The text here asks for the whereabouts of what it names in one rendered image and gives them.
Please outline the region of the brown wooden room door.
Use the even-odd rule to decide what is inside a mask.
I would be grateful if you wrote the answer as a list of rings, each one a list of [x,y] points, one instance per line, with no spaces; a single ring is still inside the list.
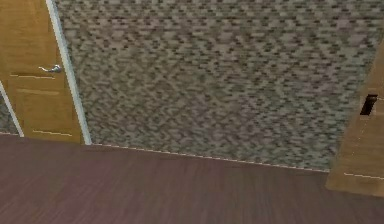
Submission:
[[[0,91],[21,137],[91,143],[53,0],[0,0]]]
[[[378,98],[370,115],[361,115],[368,94],[377,94]],[[384,38],[343,134],[326,188],[384,198]]]

